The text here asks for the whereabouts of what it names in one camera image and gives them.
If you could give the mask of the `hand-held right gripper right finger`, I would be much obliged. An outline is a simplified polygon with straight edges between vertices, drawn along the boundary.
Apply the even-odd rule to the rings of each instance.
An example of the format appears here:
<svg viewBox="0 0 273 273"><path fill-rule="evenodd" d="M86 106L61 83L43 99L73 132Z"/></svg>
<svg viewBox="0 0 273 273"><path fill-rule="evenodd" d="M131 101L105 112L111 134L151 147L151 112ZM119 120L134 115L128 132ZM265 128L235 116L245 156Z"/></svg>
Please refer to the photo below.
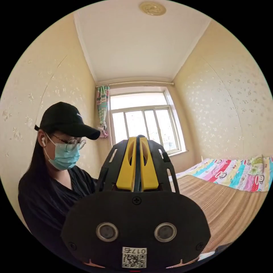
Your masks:
<svg viewBox="0 0 273 273"><path fill-rule="evenodd" d="M140 172L142 191L157 190L159 183L146 137L140 137Z"/></svg>

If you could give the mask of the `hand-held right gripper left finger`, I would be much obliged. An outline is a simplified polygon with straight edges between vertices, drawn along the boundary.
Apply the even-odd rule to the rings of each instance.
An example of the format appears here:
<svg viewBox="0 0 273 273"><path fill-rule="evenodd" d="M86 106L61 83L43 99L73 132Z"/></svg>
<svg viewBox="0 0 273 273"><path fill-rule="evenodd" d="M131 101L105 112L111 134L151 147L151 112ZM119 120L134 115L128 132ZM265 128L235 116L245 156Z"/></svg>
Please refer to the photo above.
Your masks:
<svg viewBox="0 0 273 273"><path fill-rule="evenodd" d="M116 186L119 190L133 191L136 172L137 138L130 137L127 141L123 161L121 164Z"/></svg>

